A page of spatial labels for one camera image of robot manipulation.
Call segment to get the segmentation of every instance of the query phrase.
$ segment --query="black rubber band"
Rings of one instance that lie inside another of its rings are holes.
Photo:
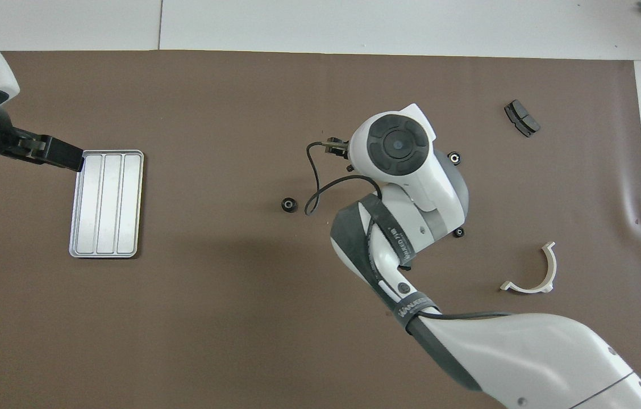
[[[401,301],[396,304],[396,307],[394,307],[394,318],[396,318],[396,321],[399,321],[399,324],[406,330],[409,321],[417,315],[417,312],[428,307],[437,308],[437,304],[427,297],[426,294],[417,291],[402,298]]]
[[[376,195],[369,194],[364,199],[361,199],[360,202],[364,205],[368,214],[371,215],[373,222],[381,229],[386,240],[391,244],[391,248],[394,249],[396,256],[399,258],[399,265],[408,266],[411,259],[417,255],[417,252],[414,251],[411,241],[394,218],[394,215]]]

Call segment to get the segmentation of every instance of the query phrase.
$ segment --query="silver metal tray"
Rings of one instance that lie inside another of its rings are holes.
[[[84,151],[84,168],[76,176],[71,256],[128,258],[139,242],[144,153]]]

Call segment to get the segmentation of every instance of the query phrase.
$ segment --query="black nut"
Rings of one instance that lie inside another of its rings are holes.
[[[457,151],[451,151],[447,157],[449,160],[453,163],[453,165],[459,165],[461,163],[461,156],[459,156],[459,152]]]
[[[286,212],[293,213],[298,210],[298,202],[296,202],[292,197],[286,197],[282,200],[281,207]]]

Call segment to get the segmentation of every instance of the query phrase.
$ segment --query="black circular joint cap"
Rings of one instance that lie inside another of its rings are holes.
[[[429,140],[414,119],[388,114],[368,129],[367,150],[373,164],[384,173],[404,176],[421,168],[427,160]]]
[[[459,163],[461,163],[461,155],[459,155],[459,152],[457,151],[451,151],[450,153],[448,153],[447,157],[453,163],[454,166],[459,165]]]
[[[414,150],[414,136],[406,130],[391,131],[384,137],[383,144],[386,155],[400,160]]]
[[[298,202],[296,202],[292,197],[286,197],[283,199],[280,206],[288,213],[293,213],[298,210]]]

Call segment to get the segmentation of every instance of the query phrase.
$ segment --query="white curved clip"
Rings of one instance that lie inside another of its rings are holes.
[[[520,288],[517,285],[513,284],[511,281],[506,281],[500,286],[500,290],[515,290],[519,293],[534,294],[534,293],[549,293],[552,290],[552,280],[555,279],[555,272],[557,270],[557,262],[555,261],[555,254],[552,253],[552,246],[555,245],[555,241],[550,241],[545,246],[542,247],[543,253],[546,254],[546,259],[548,262],[548,272],[546,278],[536,287],[532,287],[530,290],[525,288]]]

